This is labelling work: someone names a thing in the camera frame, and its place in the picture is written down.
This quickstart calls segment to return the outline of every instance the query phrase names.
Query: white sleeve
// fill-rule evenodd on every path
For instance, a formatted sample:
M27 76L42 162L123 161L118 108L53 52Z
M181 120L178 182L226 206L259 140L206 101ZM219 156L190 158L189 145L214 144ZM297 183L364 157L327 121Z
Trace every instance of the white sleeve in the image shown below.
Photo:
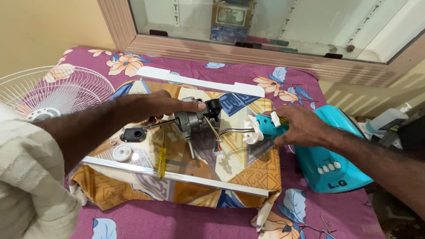
M15 224L2 228L6 238L67 239L72 235L81 205L64 189L64 176L62 152L48 132L21 120L0 122L0 224ZM30 205L2 207L2 200L10 202L10 197L28 199ZM16 222L6 217L17 213L34 217L14 217Z

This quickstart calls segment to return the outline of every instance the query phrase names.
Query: wooden mirror frame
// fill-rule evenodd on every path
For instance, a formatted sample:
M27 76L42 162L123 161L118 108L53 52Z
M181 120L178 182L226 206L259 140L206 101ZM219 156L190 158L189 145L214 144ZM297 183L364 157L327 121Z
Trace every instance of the wooden mirror frame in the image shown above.
M425 59L422 32L389 63L368 63L137 34L128 0L98 3L118 51L205 62L294 67L312 71L320 80L377 87L391 86Z

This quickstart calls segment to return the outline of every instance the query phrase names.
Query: human arm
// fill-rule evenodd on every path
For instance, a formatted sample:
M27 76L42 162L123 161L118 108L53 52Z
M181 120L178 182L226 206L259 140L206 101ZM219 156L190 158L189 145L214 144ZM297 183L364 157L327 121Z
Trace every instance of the human arm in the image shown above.
M348 159L425 219L424 162L331 127L304 107L282 106L275 111L289 120L289 130L276 138L275 144L327 148Z
M57 142L65 160L65 173L126 124L175 111L197 112L204 103L171 98L165 90L130 94L74 114L34 122Z

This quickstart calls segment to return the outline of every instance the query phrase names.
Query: colored wires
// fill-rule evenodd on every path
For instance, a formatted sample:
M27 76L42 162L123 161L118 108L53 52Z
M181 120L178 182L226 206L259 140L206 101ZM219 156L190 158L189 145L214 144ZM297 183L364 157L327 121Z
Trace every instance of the colored wires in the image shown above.
M224 129L222 131L220 131L219 133L217 133L214 129L214 127L212 126L212 124L210 123L210 121L204 116L204 121L207 123L207 125L209 126L210 130L214 133L215 135L215 147L214 147L214 152L217 151L221 151L221 146L220 146L220 138L225 135L225 134L230 134L230 133L247 133L247 132L254 132L253 128L227 128Z
M218 136L217 132L215 131L214 127L212 126L212 124L210 123L210 121L204 116L204 121L207 123L207 125L209 126L210 130L214 133L215 137L216 137L216 143L215 143L215 148L214 148L214 152L217 151L221 151L221 147L220 147L220 137Z
M224 129L224 130L222 130L222 131L220 131L218 133L218 138L221 138L225 134L230 134L230 133L247 133L247 132L254 132L254 129L253 128L226 128L226 129Z

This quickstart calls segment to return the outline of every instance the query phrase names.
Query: human hand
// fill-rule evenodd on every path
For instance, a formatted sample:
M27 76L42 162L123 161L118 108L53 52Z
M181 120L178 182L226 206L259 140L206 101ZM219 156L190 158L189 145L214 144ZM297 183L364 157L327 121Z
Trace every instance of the human hand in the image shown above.
M166 90L152 94L129 94L122 97L121 105L129 122L141 122L149 117L162 119L164 114L170 115L176 111L198 112L206 107L205 103L172 98Z
M279 117L289 120L289 130L275 139L276 145L322 146L332 129L318 115L302 106L283 105L274 110Z

